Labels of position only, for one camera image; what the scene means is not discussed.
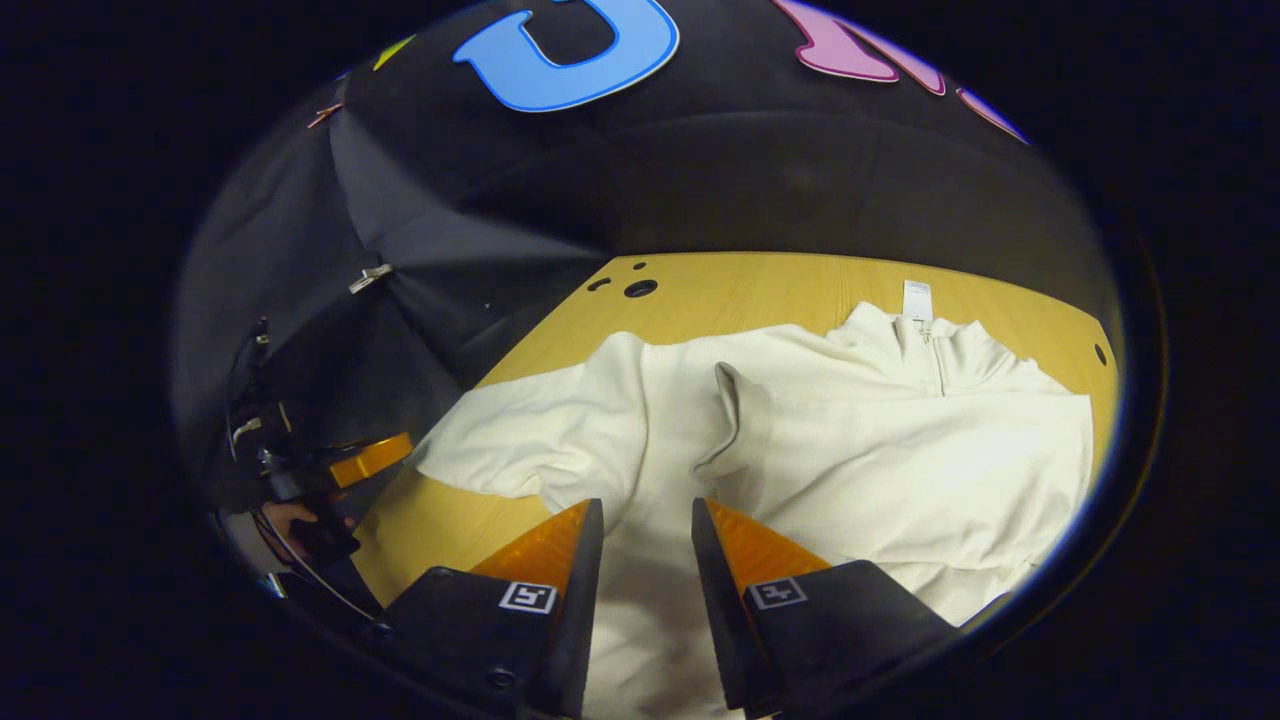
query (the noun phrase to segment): clothing tag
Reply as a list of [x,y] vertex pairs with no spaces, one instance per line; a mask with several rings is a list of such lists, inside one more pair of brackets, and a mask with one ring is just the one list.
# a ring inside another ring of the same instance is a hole
[[902,314],[913,320],[933,322],[933,295],[927,283],[902,283]]

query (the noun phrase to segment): blue letter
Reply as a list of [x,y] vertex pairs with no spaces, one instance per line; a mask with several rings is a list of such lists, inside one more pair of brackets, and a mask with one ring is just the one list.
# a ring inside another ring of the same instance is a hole
[[471,63],[503,105],[525,113],[563,110],[653,74],[676,54],[680,31],[657,0],[584,0],[613,27],[613,45],[581,63],[557,65],[525,29],[529,10],[477,32],[453,54]]

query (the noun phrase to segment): white sweatshirt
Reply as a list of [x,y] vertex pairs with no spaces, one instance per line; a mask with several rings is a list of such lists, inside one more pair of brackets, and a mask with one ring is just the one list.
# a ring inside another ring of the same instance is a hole
[[474,389],[424,438],[422,474],[604,503],[585,711],[724,715],[690,542],[714,495],[832,564],[872,560],[961,624],[1066,530],[1092,464],[1088,396],[979,323],[859,304],[826,337],[778,325],[646,345]]

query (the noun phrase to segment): pink letter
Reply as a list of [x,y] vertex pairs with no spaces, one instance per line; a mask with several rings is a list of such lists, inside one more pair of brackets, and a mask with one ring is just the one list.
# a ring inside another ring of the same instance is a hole
[[791,19],[809,38],[809,45],[796,50],[796,56],[805,65],[833,76],[896,82],[897,70],[863,50],[858,41],[849,36],[849,32],[852,32],[897,63],[906,74],[929,92],[946,94],[947,88],[942,73],[874,32],[795,0],[773,0],[773,3],[791,15]]
[[960,96],[960,100],[963,100],[964,104],[968,105],[970,110],[973,110],[974,113],[978,113],[979,115],[982,115],[988,123],[991,123],[991,124],[996,126],[997,128],[1007,132],[1009,135],[1016,137],[1018,140],[1021,140],[1023,142],[1027,142],[1027,138],[1023,137],[1023,135],[1020,132],[1018,132],[1016,129],[1014,129],[1014,126],[1009,124],[1009,120],[1006,120],[1005,118],[1001,118],[998,113],[996,113],[995,110],[991,109],[991,105],[987,105],[986,102],[983,102],[977,95],[974,95],[974,94],[972,94],[972,92],[969,92],[968,90],[964,90],[964,88],[956,90],[956,95]]

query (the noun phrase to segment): wooden table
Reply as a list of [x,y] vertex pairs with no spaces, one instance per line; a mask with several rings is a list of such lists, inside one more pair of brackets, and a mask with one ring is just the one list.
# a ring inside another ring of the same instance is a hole
[[[603,278],[609,282],[598,284]],[[658,283],[649,295],[625,295],[632,283],[649,279]],[[826,334],[860,301],[901,313],[908,279],[932,286],[936,318],[982,320],[1019,357],[1034,357],[1068,389],[1091,396],[1096,477],[1107,457],[1119,398],[1111,346],[1098,322],[1005,282],[906,263],[782,252],[616,258],[479,384],[576,365],[620,331],[653,345],[785,323]],[[352,560],[378,600],[388,605],[429,568],[470,569],[549,516],[538,497],[511,500],[460,491],[406,468],[356,529],[362,548]]]

